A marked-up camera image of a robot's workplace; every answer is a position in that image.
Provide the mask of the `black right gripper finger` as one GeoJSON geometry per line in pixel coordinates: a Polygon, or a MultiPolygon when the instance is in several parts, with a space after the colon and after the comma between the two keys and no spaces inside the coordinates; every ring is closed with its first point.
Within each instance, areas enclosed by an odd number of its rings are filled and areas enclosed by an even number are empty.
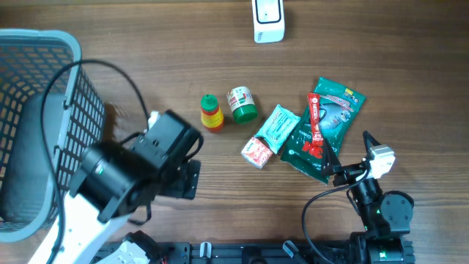
{"type": "Polygon", "coordinates": [[[340,173],[342,165],[333,151],[329,141],[324,141],[322,145],[322,165],[321,175],[323,177],[340,173]]]}
{"type": "Polygon", "coordinates": [[[368,160],[374,160],[376,156],[376,150],[380,149],[381,143],[379,143],[368,131],[363,132],[363,142],[366,149],[366,158],[368,160]]]}

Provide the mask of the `green 3M gloves packet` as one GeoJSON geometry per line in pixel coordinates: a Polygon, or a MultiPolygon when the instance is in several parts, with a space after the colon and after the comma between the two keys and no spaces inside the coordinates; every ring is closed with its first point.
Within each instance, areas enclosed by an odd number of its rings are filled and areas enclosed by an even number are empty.
{"type": "MultiPolygon", "coordinates": [[[[366,101],[366,96],[324,77],[319,78],[314,94],[319,96],[317,127],[333,152],[338,154],[345,134],[366,101]]],[[[305,108],[286,141],[281,160],[326,184],[329,177],[321,175],[322,157],[323,149],[313,145],[311,111],[305,108]]]]}

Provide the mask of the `red coffee stick sachet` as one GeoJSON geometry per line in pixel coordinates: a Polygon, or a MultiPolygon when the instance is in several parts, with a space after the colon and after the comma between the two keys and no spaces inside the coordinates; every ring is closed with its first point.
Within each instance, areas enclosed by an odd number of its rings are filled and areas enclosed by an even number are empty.
{"type": "Polygon", "coordinates": [[[312,144],[316,146],[322,146],[323,137],[320,132],[320,96],[315,93],[308,94],[308,103],[310,111],[310,123],[311,123],[311,134],[312,144]]]}

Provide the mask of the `teal wet wipes packet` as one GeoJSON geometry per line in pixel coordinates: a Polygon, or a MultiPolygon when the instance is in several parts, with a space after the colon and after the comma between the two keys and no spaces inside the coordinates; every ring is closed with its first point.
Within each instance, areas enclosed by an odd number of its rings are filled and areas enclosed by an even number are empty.
{"type": "Polygon", "coordinates": [[[277,154],[299,121],[299,116],[278,104],[254,136],[264,139],[277,154]]]}

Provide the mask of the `red yellow sauce bottle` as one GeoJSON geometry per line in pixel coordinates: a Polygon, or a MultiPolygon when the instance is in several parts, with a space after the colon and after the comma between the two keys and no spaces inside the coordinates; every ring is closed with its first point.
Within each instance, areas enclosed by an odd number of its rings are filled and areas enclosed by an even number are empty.
{"type": "Polygon", "coordinates": [[[201,122],[210,132],[216,133],[223,129],[224,114],[216,96],[206,94],[201,99],[201,122]]]}

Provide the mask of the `red white tissue packet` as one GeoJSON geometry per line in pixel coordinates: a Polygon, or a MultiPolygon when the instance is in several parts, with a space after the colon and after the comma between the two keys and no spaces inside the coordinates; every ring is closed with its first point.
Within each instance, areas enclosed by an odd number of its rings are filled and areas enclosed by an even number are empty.
{"type": "Polygon", "coordinates": [[[257,169],[262,169],[272,155],[273,152],[255,137],[251,137],[241,150],[241,156],[257,169]]]}

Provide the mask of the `green lid white jar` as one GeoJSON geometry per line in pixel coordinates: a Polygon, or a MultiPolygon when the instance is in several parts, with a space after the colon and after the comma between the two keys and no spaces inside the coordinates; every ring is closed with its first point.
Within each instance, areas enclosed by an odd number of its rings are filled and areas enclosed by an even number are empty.
{"type": "Polygon", "coordinates": [[[248,87],[231,89],[226,97],[236,123],[247,123],[258,116],[254,97],[248,87]]]}

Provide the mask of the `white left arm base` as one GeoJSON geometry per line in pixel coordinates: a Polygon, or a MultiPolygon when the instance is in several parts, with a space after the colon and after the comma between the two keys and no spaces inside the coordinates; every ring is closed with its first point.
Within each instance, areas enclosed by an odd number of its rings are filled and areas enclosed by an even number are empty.
{"type": "Polygon", "coordinates": [[[102,246],[91,263],[97,264],[150,264],[162,263],[157,243],[142,231],[129,232],[120,243],[102,246]]]}

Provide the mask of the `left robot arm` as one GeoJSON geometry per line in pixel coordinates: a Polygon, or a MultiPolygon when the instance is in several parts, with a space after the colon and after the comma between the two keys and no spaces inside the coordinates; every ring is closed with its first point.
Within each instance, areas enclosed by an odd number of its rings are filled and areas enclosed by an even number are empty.
{"type": "Polygon", "coordinates": [[[61,216],[31,263],[90,263],[140,206],[156,196],[193,199],[203,145],[196,128],[166,111],[130,148],[114,141],[89,145],[72,176],[61,216]]]}

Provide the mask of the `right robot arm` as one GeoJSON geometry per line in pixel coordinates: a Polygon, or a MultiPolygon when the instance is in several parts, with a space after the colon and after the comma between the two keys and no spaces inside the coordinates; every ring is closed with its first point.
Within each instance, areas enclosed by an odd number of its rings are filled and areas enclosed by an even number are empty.
{"type": "Polygon", "coordinates": [[[366,156],[362,161],[341,165],[328,140],[323,142],[321,174],[334,176],[335,187],[346,187],[347,198],[361,218],[363,232],[353,232],[344,243],[343,263],[414,263],[413,243],[404,239],[410,233],[414,200],[402,191],[384,192],[378,180],[395,161],[394,151],[363,133],[366,156]]]}

